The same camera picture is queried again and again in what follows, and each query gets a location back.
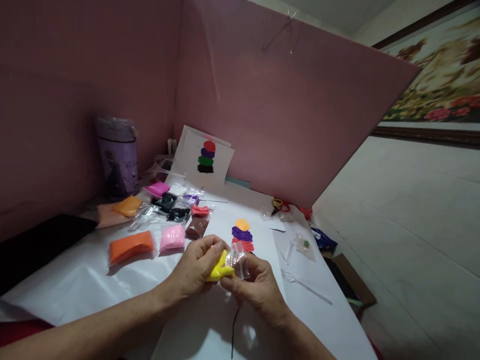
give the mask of white wall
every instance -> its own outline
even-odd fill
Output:
[[[369,137],[313,208],[378,299],[362,325],[386,359],[478,359],[480,150]]]
[[[363,25],[352,40],[372,46],[452,0],[397,0]]]

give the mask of purple water bottle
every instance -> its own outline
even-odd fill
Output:
[[[99,115],[95,124],[106,179],[106,197],[115,202],[136,194],[139,173],[135,126],[127,119],[108,115]]]

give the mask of hand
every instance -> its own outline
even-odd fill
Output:
[[[268,261],[248,253],[246,264],[253,282],[238,277],[224,277],[220,284],[240,301],[246,300],[272,328],[285,325],[290,309],[285,303]]]
[[[215,284],[206,283],[206,279],[226,248],[227,244],[216,235],[208,235],[188,244],[180,261],[165,280],[169,284],[168,290],[177,301],[208,291]]]

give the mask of finger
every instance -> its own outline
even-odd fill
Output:
[[[238,277],[224,277],[220,280],[221,287],[239,299],[248,297],[248,284],[248,282],[240,280]]]
[[[208,292],[212,288],[212,286],[215,285],[215,284],[216,284],[216,282],[206,282],[205,285],[203,285],[200,293],[203,294],[203,293]]]
[[[214,266],[219,262],[220,256],[225,249],[225,242],[221,240],[211,246],[208,251],[198,261],[206,273],[210,273]]]
[[[200,259],[203,255],[207,253],[210,247],[212,247],[215,244],[218,244],[221,241],[223,240],[219,238],[217,235],[208,235],[198,240],[192,241],[188,245],[188,247],[190,247],[189,251],[191,251],[197,259]]]
[[[250,273],[250,278],[255,280],[259,274],[268,271],[270,264],[268,261],[262,260],[248,252],[246,254],[246,266]]]

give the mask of ceiling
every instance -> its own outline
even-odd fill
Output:
[[[395,0],[282,0],[347,35],[353,35]]]

